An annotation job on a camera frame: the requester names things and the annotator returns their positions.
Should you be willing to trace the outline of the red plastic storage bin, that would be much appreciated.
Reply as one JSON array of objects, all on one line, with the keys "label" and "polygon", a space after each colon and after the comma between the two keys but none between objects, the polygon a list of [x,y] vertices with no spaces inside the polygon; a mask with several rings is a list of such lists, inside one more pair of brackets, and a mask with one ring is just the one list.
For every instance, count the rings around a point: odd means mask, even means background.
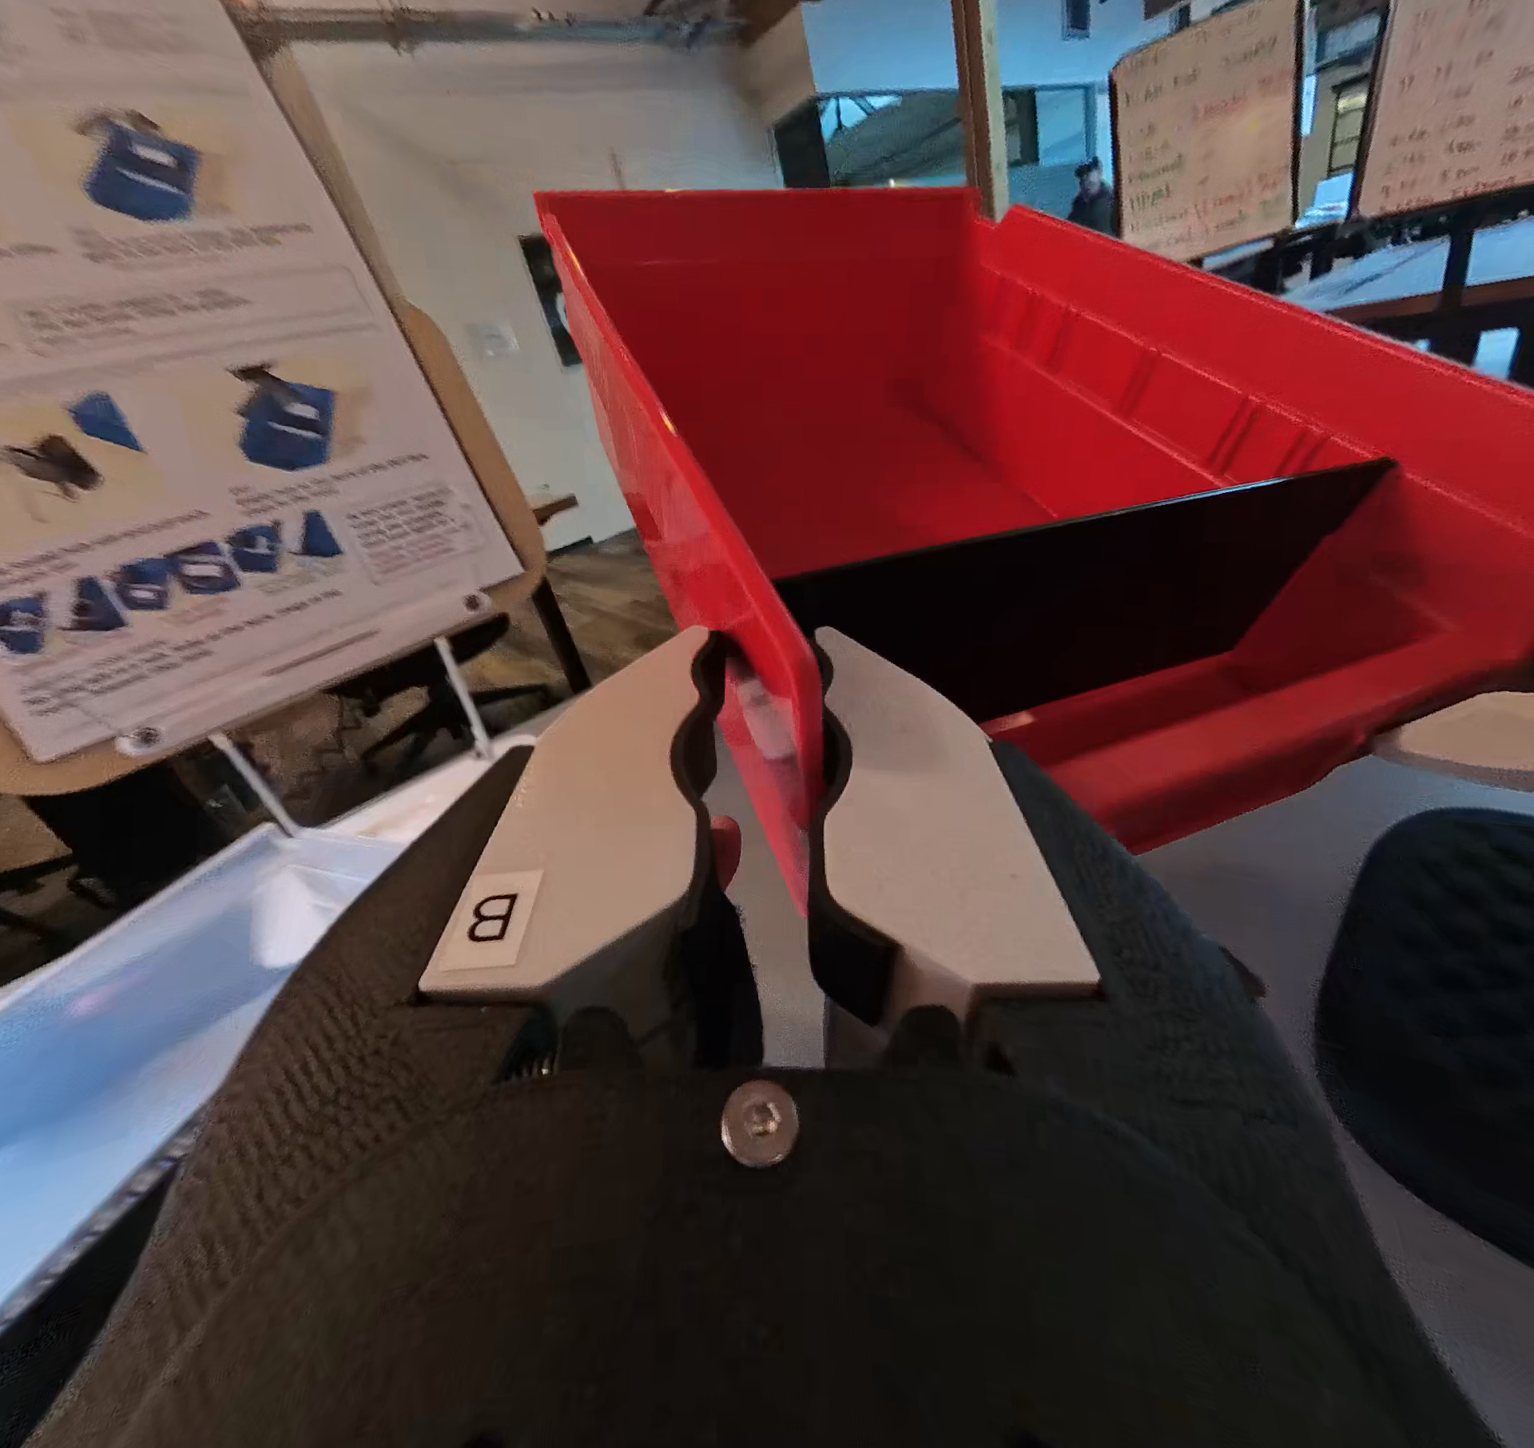
[{"label": "red plastic storage bin", "polygon": [[982,726],[1132,852],[1530,682],[1530,392],[965,192],[540,193],[567,327],[804,904],[828,782],[775,580],[1391,460],[1229,653]]}]

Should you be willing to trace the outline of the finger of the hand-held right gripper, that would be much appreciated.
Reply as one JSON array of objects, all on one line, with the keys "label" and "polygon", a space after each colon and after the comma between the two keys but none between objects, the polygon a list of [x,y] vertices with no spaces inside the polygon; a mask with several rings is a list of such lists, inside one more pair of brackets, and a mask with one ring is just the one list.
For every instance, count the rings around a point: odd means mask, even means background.
[{"label": "finger of the hand-held right gripper", "polygon": [[1532,792],[1532,693],[1486,692],[1372,740],[1378,759],[1453,780]]}]

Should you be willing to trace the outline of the clear plastic container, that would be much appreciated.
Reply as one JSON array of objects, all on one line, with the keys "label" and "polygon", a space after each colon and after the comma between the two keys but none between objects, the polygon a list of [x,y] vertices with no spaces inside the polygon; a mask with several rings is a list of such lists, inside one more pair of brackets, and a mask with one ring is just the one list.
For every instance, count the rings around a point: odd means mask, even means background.
[{"label": "clear plastic container", "polygon": [[260,825],[77,950],[4,987],[2,1321],[162,1186],[282,985],[525,728],[336,819]]}]

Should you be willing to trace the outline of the black bin divider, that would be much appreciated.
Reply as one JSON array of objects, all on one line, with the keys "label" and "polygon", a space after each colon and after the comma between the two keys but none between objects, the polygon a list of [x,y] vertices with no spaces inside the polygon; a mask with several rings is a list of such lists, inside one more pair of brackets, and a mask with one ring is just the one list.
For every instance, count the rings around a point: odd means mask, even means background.
[{"label": "black bin divider", "polygon": [[986,724],[1229,653],[1391,460],[1225,487],[774,581]]}]

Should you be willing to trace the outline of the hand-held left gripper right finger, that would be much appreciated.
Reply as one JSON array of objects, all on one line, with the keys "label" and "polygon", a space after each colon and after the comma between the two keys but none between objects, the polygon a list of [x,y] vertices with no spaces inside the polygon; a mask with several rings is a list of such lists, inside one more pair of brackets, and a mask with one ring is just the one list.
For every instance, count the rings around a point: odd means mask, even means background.
[{"label": "hand-held left gripper right finger", "polygon": [[909,1012],[1096,999],[1102,975],[990,738],[926,682],[820,628],[828,782],[806,923],[830,1016],[864,1047]]}]

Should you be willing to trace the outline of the wooden post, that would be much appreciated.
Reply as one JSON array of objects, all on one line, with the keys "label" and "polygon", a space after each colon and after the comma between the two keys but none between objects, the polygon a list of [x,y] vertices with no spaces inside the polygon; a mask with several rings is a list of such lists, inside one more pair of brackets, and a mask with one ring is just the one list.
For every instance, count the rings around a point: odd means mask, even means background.
[{"label": "wooden post", "polygon": [[1007,120],[999,78],[997,0],[949,0],[957,70],[957,108],[965,141],[965,180],[980,215],[1007,217]]}]

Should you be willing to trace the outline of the handwritten paper board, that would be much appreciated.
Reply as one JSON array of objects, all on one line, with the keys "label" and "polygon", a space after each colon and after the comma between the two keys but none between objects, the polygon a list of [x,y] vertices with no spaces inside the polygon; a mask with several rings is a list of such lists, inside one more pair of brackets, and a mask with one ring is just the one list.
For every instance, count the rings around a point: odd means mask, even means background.
[{"label": "handwritten paper board", "polygon": [[1177,263],[1296,220],[1306,0],[1241,0],[1109,74],[1119,240]]},{"label": "handwritten paper board", "polygon": [[1352,213],[1385,219],[1532,184],[1532,0],[1389,0]]}]

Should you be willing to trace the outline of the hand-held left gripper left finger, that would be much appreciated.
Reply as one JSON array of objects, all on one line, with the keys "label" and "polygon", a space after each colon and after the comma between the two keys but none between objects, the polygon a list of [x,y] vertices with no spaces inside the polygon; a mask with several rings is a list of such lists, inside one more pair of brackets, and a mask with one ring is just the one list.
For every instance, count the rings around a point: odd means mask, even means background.
[{"label": "hand-held left gripper left finger", "polygon": [[704,628],[577,697],[532,748],[417,983],[430,1002],[613,1012],[677,1066],[762,1062],[706,790],[729,641]]}]

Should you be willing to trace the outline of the metal ceiling pipe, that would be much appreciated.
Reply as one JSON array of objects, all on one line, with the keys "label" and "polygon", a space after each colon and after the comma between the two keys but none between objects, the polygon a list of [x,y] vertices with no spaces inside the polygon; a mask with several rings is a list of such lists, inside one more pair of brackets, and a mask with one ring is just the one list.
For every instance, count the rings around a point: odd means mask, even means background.
[{"label": "metal ceiling pipe", "polygon": [[282,47],[341,45],[392,47],[411,52],[420,47],[494,47],[494,45],[602,45],[602,47],[679,47],[737,39],[739,20],[579,20],[554,16],[513,16],[502,12],[440,10],[274,10],[228,8],[247,47],[272,54]]}]

